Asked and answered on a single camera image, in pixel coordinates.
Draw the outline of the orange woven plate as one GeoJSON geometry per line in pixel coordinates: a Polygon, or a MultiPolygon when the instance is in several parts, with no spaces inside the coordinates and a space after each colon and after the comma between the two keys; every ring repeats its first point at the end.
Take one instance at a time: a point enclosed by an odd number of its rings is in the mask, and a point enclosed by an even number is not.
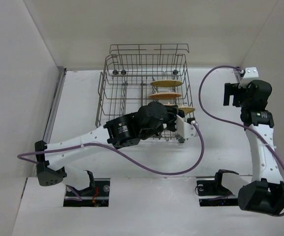
{"type": "Polygon", "coordinates": [[[150,94],[149,98],[169,100],[169,99],[179,98],[181,96],[182,95],[177,92],[158,92],[158,93],[150,94]]]}
{"type": "Polygon", "coordinates": [[[177,104],[163,104],[164,106],[166,107],[175,107],[175,108],[178,108],[179,106],[177,104]]]}

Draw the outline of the yellow woven plate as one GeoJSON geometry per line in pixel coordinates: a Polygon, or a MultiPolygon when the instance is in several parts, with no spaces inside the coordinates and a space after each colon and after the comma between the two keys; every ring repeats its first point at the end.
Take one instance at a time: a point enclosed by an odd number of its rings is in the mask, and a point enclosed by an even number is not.
{"type": "Polygon", "coordinates": [[[195,108],[194,107],[188,107],[188,106],[182,106],[182,107],[179,107],[179,110],[183,111],[186,115],[186,114],[193,113],[195,111],[195,108]]]}
{"type": "Polygon", "coordinates": [[[160,87],[160,88],[173,88],[173,87],[178,87],[181,86],[183,82],[178,81],[178,80],[156,80],[152,81],[150,83],[151,86],[153,87],[160,87]]]}

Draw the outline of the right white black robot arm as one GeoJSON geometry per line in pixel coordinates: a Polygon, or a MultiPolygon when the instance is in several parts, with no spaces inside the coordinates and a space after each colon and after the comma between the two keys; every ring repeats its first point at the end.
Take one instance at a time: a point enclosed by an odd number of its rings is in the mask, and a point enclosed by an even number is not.
{"type": "Polygon", "coordinates": [[[235,171],[219,170],[216,182],[237,197],[241,210],[284,216],[284,180],[277,164],[273,144],[274,121],[266,110],[272,87],[268,82],[253,80],[248,84],[227,83],[223,104],[233,97],[241,109],[241,121],[248,138],[252,158],[252,180],[247,182],[235,171]]]}

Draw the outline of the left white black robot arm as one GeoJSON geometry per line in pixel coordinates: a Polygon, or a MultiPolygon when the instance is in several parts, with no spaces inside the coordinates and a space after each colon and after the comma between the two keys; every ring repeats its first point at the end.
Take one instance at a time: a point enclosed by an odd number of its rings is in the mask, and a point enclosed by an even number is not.
{"type": "Polygon", "coordinates": [[[44,187],[64,183],[79,191],[93,187],[92,172],[86,167],[73,167],[72,162],[98,153],[102,145],[121,149],[159,136],[165,130],[175,132],[178,119],[184,116],[176,105],[150,102],[137,112],[110,120],[84,135],[57,143],[38,141],[35,143],[38,182],[44,187]]]}

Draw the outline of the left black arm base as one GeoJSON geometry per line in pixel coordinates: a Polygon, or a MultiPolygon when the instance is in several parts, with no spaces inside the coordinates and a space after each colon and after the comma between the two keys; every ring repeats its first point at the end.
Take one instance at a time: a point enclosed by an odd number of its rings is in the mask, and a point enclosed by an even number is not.
{"type": "Polygon", "coordinates": [[[86,188],[77,190],[67,186],[63,207],[108,207],[110,195],[109,178],[95,178],[87,171],[88,183],[86,188]]]}

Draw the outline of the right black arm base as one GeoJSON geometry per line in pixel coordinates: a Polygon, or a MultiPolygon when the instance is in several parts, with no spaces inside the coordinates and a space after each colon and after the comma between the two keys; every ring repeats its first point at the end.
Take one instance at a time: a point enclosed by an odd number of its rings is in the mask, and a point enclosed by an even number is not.
{"type": "Polygon", "coordinates": [[[199,177],[196,180],[195,193],[199,197],[200,207],[237,207],[238,199],[221,184],[223,174],[235,174],[235,171],[220,169],[213,178],[199,177]]]}

